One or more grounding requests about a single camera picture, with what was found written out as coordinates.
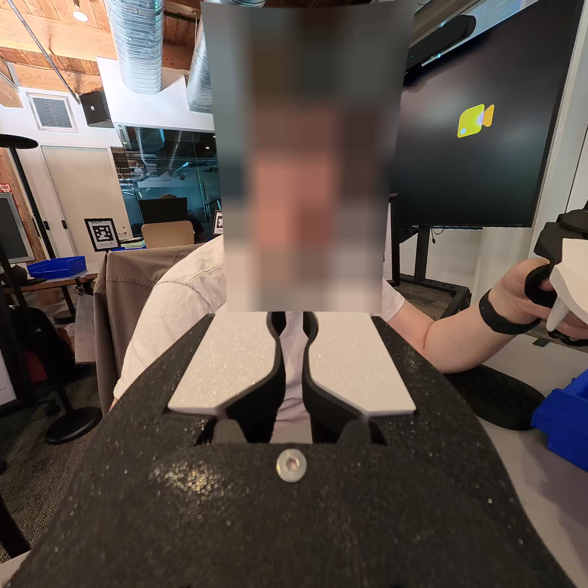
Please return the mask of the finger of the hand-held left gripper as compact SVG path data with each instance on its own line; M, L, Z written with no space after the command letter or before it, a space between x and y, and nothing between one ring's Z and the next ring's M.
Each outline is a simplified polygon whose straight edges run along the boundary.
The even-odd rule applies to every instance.
M547 331L554 332L569 312L587 323L587 240L563 239L562 261L549 281L556 299L547 319Z

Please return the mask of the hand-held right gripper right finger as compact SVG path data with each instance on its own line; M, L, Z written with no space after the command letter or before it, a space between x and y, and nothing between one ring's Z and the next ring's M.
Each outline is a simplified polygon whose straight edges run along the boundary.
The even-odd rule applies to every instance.
M374 418L416 410L367 313L306 312L303 402L313 418Z

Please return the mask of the blue bin with divider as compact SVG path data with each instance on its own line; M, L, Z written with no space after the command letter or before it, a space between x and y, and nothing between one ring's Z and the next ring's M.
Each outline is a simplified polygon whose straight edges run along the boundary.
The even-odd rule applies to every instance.
M548 448L587 471L587 371L555 388L535 410L532 427L547 436Z

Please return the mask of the person's left forearm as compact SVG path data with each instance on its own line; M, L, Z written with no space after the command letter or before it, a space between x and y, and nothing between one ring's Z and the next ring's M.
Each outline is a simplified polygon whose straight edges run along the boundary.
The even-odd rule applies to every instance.
M444 374L483 364L514 338L491 330L477 306L433 321L406 301L388 325Z

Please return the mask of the person's left hand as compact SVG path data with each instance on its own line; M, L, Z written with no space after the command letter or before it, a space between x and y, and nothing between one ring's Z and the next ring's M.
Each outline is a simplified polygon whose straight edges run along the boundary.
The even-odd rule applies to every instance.
M527 275L547 263L543 258L528 259L511 268L490 290L489 302L494 310L510 322L521 325L538 318L547 320L550 309L534 304L525 295ZM556 329L573 340L587 339L587 324L571 312Z

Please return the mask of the operator in white shirt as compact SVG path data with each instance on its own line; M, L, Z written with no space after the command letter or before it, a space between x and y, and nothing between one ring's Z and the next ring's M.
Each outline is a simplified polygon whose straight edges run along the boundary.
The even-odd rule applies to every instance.
M217 237L178 262L154 286L146 301L114 388L115 404L135 379L204 315L226 303L224 239ZM303 404L302 369L307 336L303 313L287 312L280 335L285 360L285 399L278 410L272 440L312 440L311 420Z

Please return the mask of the black wristband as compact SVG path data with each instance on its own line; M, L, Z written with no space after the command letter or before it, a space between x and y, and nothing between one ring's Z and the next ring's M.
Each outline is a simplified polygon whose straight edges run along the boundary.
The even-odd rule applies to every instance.
M525 334L537 327L541 323L541 318L536 318L530 323L519 324L510 321L504 316L498 314L489 300L490 290L488 290L479 300L479 312L481 319L485 324L497 334L508 336L518 336Z

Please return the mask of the black monitor stand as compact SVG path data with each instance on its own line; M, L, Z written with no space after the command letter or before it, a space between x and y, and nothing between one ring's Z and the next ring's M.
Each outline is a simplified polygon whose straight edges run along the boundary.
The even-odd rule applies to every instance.
M402 282L406 282L449 294L451 301L442 313L442 318L453 316L467 309L472 301L472 293L469 288L426 278L431 227L425 225L412 226L408 232L402 233L398 218L397 194L389 195L389 208L390 261L392 269L392 280L389 283L394 287L398 287ZM411 276L401 273L400 246L402 242L408 240L413 235L417 236L417 245L414 274Z

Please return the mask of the brown jacket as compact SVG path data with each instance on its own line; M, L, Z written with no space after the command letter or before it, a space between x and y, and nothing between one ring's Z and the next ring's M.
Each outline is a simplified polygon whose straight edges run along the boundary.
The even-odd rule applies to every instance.
M94 349L102 414L114 400L123 360L137 322L158 280L201 245L108 253L93 287Z

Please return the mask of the wooden backing board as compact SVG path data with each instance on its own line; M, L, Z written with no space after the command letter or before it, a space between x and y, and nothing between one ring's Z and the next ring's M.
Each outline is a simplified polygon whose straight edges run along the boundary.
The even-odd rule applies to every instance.
M187 246L195 243L194 228L188 220L144 224L142 236L148 249Z

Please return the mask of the black backpack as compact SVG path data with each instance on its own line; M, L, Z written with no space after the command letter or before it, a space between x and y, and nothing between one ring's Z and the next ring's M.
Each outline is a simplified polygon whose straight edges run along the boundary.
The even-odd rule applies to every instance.
M36 307L9 306L9 316L31 383L67 385L76 378L76 364L68 344Z

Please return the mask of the blue plastic bin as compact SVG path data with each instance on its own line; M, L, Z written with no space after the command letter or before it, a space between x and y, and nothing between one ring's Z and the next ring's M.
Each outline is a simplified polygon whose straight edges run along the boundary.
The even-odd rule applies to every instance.
M64 279L85 273L86 259L83 255L54 258L28 264L26 269L33 279Z

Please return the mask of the grey framed board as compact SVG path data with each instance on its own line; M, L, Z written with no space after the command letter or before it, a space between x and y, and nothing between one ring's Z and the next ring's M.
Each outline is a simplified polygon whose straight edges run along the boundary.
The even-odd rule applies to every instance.
M35 259L11 193L1 193L1 245L11 263L28 263Z

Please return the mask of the black wall speaker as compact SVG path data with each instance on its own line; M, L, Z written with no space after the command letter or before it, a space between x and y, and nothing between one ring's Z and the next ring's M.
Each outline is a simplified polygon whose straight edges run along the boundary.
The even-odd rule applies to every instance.
M87 126L114 128L104 91L93 91L79 96Z

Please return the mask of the white wall vent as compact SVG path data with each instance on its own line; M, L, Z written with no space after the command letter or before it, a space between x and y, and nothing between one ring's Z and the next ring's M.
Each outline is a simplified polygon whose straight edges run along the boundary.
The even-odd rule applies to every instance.
M40 131L78 133L68 98L35 92L26 92L26 97Z

